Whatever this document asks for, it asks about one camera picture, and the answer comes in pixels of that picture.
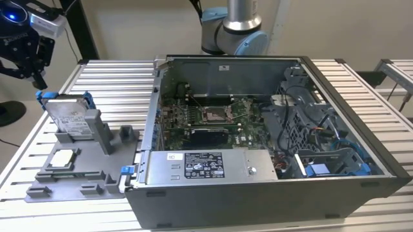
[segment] floor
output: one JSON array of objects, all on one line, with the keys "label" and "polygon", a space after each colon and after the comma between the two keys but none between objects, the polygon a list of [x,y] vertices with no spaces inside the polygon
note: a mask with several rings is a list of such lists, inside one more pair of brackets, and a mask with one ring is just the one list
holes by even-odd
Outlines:
[{"label": "floor", "polygon": [[[0,127],[0,139],[21,145],[38,123],[43,114],[43,109],[38,101],[23,101],[27,112],[23,118],[14,124]],[[0,173],[7,166],[18,147],[0,142]]]}]

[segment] motherboard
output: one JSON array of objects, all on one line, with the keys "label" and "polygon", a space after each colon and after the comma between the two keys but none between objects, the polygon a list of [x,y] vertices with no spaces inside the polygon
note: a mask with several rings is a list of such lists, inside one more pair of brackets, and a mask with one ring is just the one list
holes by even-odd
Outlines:
[{"label": "motherboard", "polygon": [[169,150],[275,150],[260,106],[249,97],[165,100],[162,107],[165,148]]}]

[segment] black stand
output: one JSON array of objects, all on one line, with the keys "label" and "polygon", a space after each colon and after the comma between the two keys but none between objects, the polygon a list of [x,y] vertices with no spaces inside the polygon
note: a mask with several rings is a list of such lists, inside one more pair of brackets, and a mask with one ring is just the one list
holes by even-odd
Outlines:
[{"label": "black stand", "polygon": [[19,101],[0,103],[0,127],[17,122],[26,114],[26,106]]}]

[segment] metal panel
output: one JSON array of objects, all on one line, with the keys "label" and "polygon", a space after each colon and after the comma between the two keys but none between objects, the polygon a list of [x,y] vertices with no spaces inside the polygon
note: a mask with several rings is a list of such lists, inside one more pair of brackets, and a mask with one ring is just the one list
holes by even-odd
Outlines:
[{"label": "metal panel", "polygon": [[[413,174],[412,124],[384,98],[370,89],[367,83],[347,65],[339,64],[332,59],[315,60],[315,62],[319,68],[325,70],[327,78],[337,86],[345,100],[352,103],[363,120],[374,120],[368,123],[371,130],[391,149],[404,168]],[[413,64],[413,60],[398,62],[403,62],[404,66]],[[85,89],[94,89],[92,93],[97,106],[112,128],[130,124],[142,131],[150,100],[148,90],[142,86],[152,85],[150,80],[154,78],[152,66],[152,61],[93,60],[73,73],[61,92],[69,93],[71,90],[71,93],[82,93]],[[347,82],[352,84],[351,87],[345,87]],[[129,86],[130,89],[124,89],[121,86]],[[0,198],[5,199],[0,202],[0,218],[3,219],[0,230],[45,231],[45,225],[61,227],[65,225],[67,231],[142,230],[126,199],[55,203],[26,203],[22,200],[31,186],[30,181],[37,168],[42,166],[53,150],[57,140],[53,134],[55,131],[57,126],[45,114],[0,175],[0,180],[5,180],[0,188]],[[136,161],[141,160],[140,157],[141,153],[137,151]],[[197,229],[197,231],[410,231],[413,228],[412,202],[413,182],[390,198],[367,202],[345,219],[206,228]]]}]

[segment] white label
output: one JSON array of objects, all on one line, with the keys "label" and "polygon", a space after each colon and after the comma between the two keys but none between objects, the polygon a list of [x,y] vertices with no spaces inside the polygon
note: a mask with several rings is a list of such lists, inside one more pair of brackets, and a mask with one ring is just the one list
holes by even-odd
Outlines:
[{"label": "white label", "polygon": [[85,116],[61,116],[58,119],[58,127],[71,136],[93,134],[92,128],[85,121]]},{"label": "white label", "polygon": [[231,66],[229,65],[221,65],[220,71],[231,71]]},{"label": "white label", "polygon": [[184,153],[169,153],[168,160],[182,160]]}]

